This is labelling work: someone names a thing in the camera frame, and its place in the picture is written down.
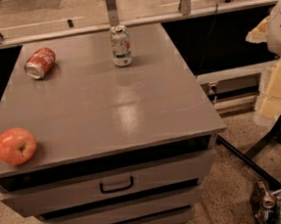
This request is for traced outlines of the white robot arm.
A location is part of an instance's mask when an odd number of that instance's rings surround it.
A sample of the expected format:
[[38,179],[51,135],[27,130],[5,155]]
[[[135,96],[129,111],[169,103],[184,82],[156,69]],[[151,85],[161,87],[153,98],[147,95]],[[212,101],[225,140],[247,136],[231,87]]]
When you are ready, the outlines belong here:
[[281,0],[271,10],[266,28],[267,49],[281,56]]

